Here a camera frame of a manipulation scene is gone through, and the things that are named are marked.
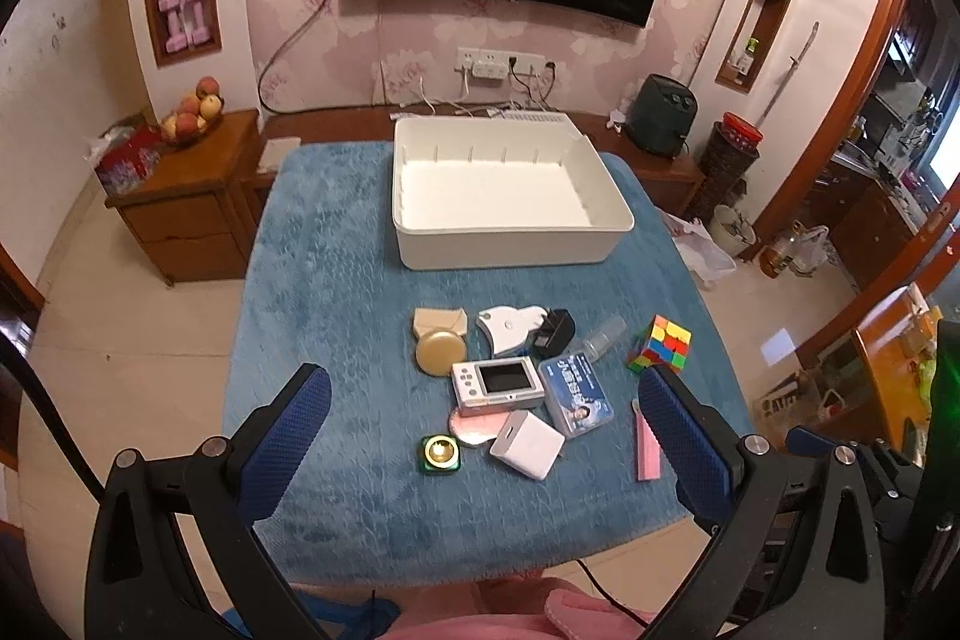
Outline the pink stick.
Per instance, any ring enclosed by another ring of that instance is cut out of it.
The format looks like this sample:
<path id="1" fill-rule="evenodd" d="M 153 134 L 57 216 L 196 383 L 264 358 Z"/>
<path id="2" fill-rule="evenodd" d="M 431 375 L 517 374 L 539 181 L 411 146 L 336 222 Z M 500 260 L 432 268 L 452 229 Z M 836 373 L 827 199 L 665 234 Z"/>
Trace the pink stick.
<path id="1" fill-rule="evenodd" d="M 635 418 L 636 479 L 640 482 L 658 481 L 662 474 L 661 445 L 651 425 L 647 424 L 637 399 L 631 401 L 631 409 Z"/>

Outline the multicolour puzzle cube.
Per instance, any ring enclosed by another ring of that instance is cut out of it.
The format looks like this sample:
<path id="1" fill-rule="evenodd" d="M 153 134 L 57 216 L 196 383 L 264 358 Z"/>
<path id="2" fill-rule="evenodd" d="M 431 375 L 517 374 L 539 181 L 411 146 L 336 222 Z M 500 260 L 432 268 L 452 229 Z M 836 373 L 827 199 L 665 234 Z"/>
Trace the multicolour puzzle cube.
<path id="1" fill-rule="evenodd" d="M 633 372 L 667 365 L 674 372 L 685 369 L 690 354 L 692 333 L 664 315 L 654 315 L 644 335 L 638 336 L 626 358 L 626 367 Z"/>

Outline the blue labelled clear box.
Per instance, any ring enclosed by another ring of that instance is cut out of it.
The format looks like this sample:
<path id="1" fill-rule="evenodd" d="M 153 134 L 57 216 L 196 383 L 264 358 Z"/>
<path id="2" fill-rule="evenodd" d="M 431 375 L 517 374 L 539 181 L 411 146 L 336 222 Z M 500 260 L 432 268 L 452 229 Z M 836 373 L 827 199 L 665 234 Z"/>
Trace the blue labelled clear box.
<path id="1" fill-rule="evenodd" d="M 553 427 L 566 438 L 581 437 L 612 422 L 612 403 L 586 353 L 542 360 L 537 370 Z"/>

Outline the green gold small box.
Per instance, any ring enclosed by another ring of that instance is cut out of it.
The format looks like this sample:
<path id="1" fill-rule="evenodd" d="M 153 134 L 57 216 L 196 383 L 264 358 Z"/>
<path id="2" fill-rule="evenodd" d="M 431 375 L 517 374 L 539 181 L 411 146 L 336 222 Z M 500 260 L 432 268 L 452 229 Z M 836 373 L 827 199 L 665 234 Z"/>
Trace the green gold small box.
<path id="1" fill-rule="evenodd" d="M 431 434 L 418 445 L 421 473 L 455 473 L 460 470 L 459 443 L 449 434 Z"/>

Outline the white cube charger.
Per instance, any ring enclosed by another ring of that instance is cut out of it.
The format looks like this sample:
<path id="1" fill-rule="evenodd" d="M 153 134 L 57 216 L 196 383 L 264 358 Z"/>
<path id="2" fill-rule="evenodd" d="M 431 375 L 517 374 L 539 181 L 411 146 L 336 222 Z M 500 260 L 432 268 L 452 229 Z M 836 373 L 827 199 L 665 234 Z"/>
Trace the white cube charger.
<path id="1" fill-rule="evenodd" d="M 565 442 L 562 432 L 539 416 L 517 409 L 506 417 L 491 444 L 490 455 L 529 479 L 544 481 Z"/>

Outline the clear plastic bottle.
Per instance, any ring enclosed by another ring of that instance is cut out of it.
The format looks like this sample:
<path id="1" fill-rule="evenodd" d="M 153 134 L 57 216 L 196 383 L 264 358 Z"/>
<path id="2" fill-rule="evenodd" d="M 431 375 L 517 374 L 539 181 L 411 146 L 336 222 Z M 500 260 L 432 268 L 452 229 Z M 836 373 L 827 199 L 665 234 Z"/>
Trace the clear plastic bottle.
<path id="1" fill-rule="evenodd" d="M 579 336 L 569 346 L 571 353 L 583 353 L 590 362 L 599 362 L 625 336 L 626 321 L 622 315 L 612 315 L 604 323 Z"/>

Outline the black power adapter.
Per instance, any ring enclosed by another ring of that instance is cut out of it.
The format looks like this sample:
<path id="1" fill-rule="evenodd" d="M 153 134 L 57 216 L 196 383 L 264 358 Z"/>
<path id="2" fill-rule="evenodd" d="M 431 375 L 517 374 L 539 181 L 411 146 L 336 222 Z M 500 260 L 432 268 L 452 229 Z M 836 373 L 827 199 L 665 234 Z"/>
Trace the black power adapter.
<path id="1" fill-rule="evenodd" d="M 535 330 L 529 351 L 537 360 L 561 356 L 576 336 L 576 323 L 566 308 L 548 310 Z"/>

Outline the pink oval compact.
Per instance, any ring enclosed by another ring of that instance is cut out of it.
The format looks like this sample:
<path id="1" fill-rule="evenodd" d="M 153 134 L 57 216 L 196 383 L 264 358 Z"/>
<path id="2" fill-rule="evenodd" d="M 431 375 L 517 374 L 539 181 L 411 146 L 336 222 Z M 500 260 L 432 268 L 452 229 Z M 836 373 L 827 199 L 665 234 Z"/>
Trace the pink oval compact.
<path id="1" fill-rule="evenodd" d="M 449 414 L 448 429 L 457 442 L 466 447 L 482 447 L 485 443 L 493 442 L 500 435 L 503 425 L 509 419 L 506 411 L 503 413 L 464 414 L 454 409 Z"/>

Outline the round gold tape measure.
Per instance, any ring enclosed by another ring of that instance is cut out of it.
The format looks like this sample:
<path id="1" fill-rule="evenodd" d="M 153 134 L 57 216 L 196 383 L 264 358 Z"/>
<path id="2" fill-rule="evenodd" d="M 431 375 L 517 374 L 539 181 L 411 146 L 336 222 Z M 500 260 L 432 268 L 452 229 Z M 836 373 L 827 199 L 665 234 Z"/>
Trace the round gold tape measure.
<path id="1" fill-rule="evenodd" d="M 467 344 L 455 331 L 438 328 L 416 343 L 415 362 L 423 374 L 447 377 L 455 364 L 466 360 Z"/>

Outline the beige small box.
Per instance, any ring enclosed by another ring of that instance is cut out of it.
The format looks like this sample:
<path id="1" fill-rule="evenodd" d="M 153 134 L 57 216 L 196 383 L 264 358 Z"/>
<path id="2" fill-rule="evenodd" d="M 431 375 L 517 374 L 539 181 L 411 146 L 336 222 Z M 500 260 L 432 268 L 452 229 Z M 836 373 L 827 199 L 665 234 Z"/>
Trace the beige small box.
<path id="1" fill-rule="evenodd" d="M 464 308 L 416 307 L 413 310 L 412 331 L 416 339 L 425 338 L 434 331 L 449 331 L 465 338 L 467 330 L 469 319 Z"/>

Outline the white plastic scoop device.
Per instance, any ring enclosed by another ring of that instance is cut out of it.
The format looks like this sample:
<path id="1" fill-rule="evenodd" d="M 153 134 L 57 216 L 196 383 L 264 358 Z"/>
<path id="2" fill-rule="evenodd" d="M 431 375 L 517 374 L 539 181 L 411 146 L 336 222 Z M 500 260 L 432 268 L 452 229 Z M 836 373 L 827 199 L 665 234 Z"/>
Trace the white plastic scoop device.
<path id="1" fill-rule="evenodd" d="M 491 357 L 514 356 L 526 351 L 546 316 L 547 310 L 540 305 L 496 305 L 477 315 L 477 325 L 487 338 Z"/>

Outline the white plastic bag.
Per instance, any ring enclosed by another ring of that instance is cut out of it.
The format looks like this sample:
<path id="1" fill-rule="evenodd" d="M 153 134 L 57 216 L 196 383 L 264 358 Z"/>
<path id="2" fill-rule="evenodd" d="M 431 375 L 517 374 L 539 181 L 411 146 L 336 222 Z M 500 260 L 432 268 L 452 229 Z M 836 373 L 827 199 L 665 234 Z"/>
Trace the white plastic bag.
<path id="1" fill-rule="evenodd" d="M 659 214 L 698 287 L 709 291 L 719 281 L 736 273 L 736 260 L 713 241 L 700 220 L 685 221 L 665 211 L 659 211 Z"/>

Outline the wooden side cabinet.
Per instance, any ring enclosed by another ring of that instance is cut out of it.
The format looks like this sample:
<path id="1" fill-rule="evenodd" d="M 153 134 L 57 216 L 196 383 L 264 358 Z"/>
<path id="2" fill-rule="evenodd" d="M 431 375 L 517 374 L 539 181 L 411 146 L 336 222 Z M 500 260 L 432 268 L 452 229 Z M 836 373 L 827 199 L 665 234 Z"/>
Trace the wooden side cabinet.
<path id="1" fill-rule="evenodd" d="M 169 284 L 240 280 L 257 224 L 242 182 L 256 172 L 259 112 L 238 110 L 187 148 L 164 154 L 145 183 L 106 200 Z"/>

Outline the dark wicker basket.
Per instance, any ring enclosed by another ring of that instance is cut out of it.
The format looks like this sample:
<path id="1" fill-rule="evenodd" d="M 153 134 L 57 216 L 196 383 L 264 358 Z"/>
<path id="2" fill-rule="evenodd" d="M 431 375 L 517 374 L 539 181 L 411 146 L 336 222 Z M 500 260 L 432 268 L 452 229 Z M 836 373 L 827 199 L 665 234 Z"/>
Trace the dark wicker basket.
<path id="1" fill-rule="evenodd" d="M 711 221 L 716 206 L 760 157 L 761 140 L 761 131 L 735 113 L 726 112 L 713 124 L 698 161 L 703 181 L 683 211 L 686 220 Z"/>

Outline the pink dumbbells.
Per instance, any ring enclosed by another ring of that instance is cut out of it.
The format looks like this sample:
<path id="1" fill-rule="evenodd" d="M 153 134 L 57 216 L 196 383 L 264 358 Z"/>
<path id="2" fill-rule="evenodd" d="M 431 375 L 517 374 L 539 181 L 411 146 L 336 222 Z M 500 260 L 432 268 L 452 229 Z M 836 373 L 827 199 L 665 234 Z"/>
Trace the pink dumbbells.
<path id="1" fill-rule="evenodd" d="M 210 44 L 212 30 L 205 18 L 205 0 L 158 0 L 158 11 L 166 18 L 167 55 Z"/>

